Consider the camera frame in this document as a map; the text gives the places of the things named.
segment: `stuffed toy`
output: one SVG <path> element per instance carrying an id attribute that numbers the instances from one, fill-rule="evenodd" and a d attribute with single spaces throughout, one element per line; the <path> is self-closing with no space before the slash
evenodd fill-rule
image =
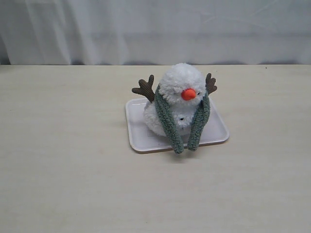
<path id="1" fill-rule="evenodd" d="M 172 66 L 152 90 L 154 76 L 148 82 L 139 80 L 135 94 L 148 99 L 143 119 L 155 134 L 168 138 L 177 154 L 184 151 L 183 135 L 189 135 L 188 149 L 197 150 L 209 114 L 209 95 L 217 90 L 216 79 L 209 73 L 206 78 L 194 66 L 180 63 Z"/>

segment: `white backdrop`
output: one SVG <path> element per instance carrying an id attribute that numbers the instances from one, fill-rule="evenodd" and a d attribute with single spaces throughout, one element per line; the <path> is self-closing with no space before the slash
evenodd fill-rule
<path id="1" fill-rule="evenodd" d="M 310 0 L 0 0 L 11 64 L 311 64 Z"/>

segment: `plastic tray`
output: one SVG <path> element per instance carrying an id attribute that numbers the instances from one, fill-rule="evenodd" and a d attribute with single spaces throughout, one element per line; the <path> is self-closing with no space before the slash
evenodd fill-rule
<path id="1" fill-rule="evenodd" d="M 125 106 L 128 135 L 131 147 L 137 152 L 154 152 L 172 149 L 168 139 L 153 133 L 143 121 L 143 111 L 147 99 L 132 99 Z M 200 146 L 219 144 L 229 138 L 229 131 L 215 105 L 210 98 L 210 117 L 203 129 Z M 184 146 L 187 147 L 188 136 L 183 136 Z"/>

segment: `beige tabletop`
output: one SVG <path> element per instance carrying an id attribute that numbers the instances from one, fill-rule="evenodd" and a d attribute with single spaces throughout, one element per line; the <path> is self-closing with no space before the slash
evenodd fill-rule
<path id="1" fill-rule="evenodd" d="M 168 67 L 0 66 L 0 232 L 311 232 L 311 66 L 198 68 L 230 139 L 176 160 L 125 117 Z"/>

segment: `orange nose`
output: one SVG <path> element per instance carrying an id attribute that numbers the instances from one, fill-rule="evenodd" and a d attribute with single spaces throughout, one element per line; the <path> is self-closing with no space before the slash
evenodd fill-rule
<path id="1" fill-rule="evenodd" d="M 184 100 L 191 100 L 191 99 L 194 99 L 196 96 L 195 94 L 195 90 L 193 89 L 187 89 L 187 90 L 184 90 L 182 93 L 181 93 L 181 97 L 184 99 Z"/>

